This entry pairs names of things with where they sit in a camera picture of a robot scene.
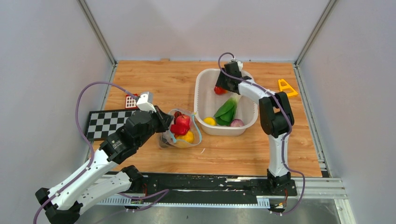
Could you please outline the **red toy apple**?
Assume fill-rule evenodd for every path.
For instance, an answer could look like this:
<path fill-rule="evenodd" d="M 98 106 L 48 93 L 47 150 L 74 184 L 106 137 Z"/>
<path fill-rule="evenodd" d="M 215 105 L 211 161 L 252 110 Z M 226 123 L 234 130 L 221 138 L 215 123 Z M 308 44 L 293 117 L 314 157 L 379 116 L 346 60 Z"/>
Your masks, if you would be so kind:
<path fill-rule="evenodd" d="M 180 115 L 176 118 L 176 125 L 190 129 L 191 118 L 188 115 Z"/>

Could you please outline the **red toy window block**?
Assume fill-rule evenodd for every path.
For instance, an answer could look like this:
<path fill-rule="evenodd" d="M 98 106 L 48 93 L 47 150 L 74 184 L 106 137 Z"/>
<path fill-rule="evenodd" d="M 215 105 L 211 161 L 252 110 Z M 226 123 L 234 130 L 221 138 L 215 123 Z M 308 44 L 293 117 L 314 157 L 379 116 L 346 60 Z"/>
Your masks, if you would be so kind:
<path fill-rule="evenodd" d="M 138 109 L 137 100 L 130 95 L 126 95 L 125 109 Z"/>

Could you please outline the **green toy bok choy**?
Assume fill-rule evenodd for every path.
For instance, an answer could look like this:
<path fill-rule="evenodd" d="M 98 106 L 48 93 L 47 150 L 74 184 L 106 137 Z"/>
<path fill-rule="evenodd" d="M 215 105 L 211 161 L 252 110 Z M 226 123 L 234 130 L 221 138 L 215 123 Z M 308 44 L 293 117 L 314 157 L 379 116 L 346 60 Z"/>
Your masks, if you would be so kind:
<path fill-rule="evenodd" d="M 231 97 L 215 112 L 214 119 L 219 126 L 230 126 L 236 115 L 241 95 L 233 93 Z"/>

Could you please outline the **yellow toy mango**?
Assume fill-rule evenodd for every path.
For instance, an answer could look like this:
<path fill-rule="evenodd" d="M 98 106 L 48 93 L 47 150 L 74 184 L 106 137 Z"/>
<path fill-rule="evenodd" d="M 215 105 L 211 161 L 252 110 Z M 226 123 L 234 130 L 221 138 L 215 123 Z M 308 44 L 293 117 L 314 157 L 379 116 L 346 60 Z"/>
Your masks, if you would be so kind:
<path fill-rule="evenodd" d="M 176 137 L 177 140 L 182 140 L 182 143 L 192 144 L 195 140 L 194 133 L 192 131 L 188 131 L 185 135 L 179 135 Z"/>

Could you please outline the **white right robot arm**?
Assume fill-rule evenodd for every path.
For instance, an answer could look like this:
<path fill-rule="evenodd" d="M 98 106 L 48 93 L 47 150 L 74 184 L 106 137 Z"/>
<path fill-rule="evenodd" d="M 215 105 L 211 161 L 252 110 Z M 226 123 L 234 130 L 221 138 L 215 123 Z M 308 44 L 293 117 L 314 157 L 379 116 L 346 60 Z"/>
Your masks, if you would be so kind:
<path fill-rule="evenodd" d="M 291 182 L 287 147 L 294 118 L 289 99 L 285 92 L 270 91 L 251 77 L 243 76 L 240 65 L 240 62 L 233 60 L 221 66 L 216 86 L 247 97 L 258 105 L 261 127 L 269 138 L 267 190 L 278 195 Z"/>

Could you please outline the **red toy grape bunch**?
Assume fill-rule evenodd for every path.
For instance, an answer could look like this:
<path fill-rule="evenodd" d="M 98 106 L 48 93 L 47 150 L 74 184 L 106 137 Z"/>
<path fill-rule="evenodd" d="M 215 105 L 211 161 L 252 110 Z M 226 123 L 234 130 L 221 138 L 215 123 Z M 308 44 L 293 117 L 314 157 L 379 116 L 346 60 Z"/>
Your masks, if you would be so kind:
<path fill-rule="evenodd" d="M 174 118 L 177 119 L 177 117 L 182 116 L 182 113 L 180 111 L 176 111 L 174 113 Z"/>

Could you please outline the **yellow toy frame block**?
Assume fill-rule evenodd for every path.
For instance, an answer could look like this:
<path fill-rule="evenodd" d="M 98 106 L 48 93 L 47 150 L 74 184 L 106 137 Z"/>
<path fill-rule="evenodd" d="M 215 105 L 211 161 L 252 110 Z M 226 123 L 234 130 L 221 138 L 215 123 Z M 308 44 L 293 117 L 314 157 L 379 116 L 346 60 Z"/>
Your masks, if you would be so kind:
<path fill-rule="evenodd" d="M 288 97 L 296 97 L 299 95 L 298 91 L 296 91 L 285 79 L 278 79 L 277 83 L 279 91 L 285 92 Z"/>

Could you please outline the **purple toy onion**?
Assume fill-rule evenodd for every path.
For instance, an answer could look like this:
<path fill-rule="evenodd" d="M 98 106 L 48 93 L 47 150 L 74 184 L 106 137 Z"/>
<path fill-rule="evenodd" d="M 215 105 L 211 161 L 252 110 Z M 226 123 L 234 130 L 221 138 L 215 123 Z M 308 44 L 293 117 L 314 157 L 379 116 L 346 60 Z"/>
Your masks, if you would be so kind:
<path fill-rule="evenodd" d="M 234 119 L 231 123 L 230 123 L 230 127 L 242 127 L 244 126 L 244 122 L 241 119 Z"/>

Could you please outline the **clear zip top bag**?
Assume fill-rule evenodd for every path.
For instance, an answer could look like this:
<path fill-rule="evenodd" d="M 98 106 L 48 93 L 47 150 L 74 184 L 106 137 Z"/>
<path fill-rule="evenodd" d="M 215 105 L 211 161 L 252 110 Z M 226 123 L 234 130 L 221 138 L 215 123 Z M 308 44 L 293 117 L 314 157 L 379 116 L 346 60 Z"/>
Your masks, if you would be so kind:
<path fill-rule="evenodd" d="M 202 134 L 195 122 L 196 112 L 186 109 L 173 109 L 169 130 L 158 134 L 160 148 L 189 148 L 197 146 L 202 141 Z"/>

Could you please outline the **red toy chili pepper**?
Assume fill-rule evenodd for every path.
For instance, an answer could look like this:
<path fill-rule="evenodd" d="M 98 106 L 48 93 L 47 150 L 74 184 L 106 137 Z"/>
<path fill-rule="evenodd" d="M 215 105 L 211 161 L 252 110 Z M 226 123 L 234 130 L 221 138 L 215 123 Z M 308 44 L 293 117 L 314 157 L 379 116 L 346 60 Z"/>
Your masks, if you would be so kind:
<path fill-rule="evenodd" d="M 183 126 L 178 126 L 176 124 L 172 124 L 170 126 L 170 131 L 171 133 L 173 133 L 174 135 L 185 135 L 190 129 L 185 128 Z"/>

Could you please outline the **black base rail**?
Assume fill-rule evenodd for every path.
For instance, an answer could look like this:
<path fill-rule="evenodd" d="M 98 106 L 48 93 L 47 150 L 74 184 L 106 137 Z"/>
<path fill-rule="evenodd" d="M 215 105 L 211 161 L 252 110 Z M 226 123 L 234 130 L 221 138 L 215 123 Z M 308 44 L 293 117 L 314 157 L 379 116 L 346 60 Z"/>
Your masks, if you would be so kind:
<path fill-rule="evenodd" d="M 262 198 L 273 197 L 284 201 L 297 196 L 295 181 L 282 187 L 272 187 L 266 177 L 236 175 L 143 173 L 143 177 L 123 193 L 129 196 L 149 196 L 169 192 L 159 205 L 197 206 L 257 206 Z"/>

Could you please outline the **black white checkerboard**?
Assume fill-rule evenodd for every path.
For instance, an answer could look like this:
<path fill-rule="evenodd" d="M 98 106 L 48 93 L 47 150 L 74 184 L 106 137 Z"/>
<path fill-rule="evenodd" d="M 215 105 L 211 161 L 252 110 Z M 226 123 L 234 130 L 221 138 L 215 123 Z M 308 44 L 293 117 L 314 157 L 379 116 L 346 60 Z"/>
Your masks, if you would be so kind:
<path fill-rule="evenodd" d="M 137 109 L 91 111 L 88 114 L 84 135 L 89 141 L 105 140 L 122 127 Z"/>

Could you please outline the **small red toy tomato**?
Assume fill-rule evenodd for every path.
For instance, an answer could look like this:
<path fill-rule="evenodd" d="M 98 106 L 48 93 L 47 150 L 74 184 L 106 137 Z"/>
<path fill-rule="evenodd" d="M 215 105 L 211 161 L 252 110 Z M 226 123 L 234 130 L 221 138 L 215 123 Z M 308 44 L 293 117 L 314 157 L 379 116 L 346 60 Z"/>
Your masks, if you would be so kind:
<path fill-rule="evenodd" d="M 215 87 L 214 87 L 214 92 L 215 92 L 215 94 L 217 94 L 217 95 L 223 95 L 223 94 L 226 94 L 226 93 L 227 93 L 227 90 L 225 90 L 225 89 L 223 89 L 223 88 L 221 88 L 221 87 L 215 86 Z"/>

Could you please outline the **yellow toy lemon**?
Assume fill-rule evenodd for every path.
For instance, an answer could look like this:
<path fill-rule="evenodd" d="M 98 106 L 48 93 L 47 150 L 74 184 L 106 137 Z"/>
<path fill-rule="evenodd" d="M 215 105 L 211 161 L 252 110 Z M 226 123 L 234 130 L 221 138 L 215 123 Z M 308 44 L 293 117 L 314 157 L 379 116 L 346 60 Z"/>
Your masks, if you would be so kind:
<path fill-rule="evenodd" d="M 213 117 L 206 117 L 206 118 L 203 119 L 203 121 L 206 124 L 210 125 L 210 126 L 216 126 L 217 125 L 217 122 L 216 122 L 215 118 L 213 118 Z"/>

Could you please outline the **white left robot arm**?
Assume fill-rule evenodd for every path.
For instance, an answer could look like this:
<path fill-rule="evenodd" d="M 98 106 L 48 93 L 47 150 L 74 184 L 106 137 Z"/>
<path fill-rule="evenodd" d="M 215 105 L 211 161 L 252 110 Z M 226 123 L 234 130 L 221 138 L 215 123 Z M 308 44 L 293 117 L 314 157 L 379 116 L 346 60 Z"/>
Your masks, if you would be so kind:
<path fill-rule="evenodd" d="M 168 131 L 174 116 L 153 110 L 136 110 L 123 126 L 110 134 L 93 157 L 60 184 L 41 188 L 35 196 L 52 224 L 73 224 L 96 203 L 120 192 L 139 192 L 142 174 L 133 165 L 114 177 L 96 184 L 108 171 L 134 155 L 155 133 Z"/>

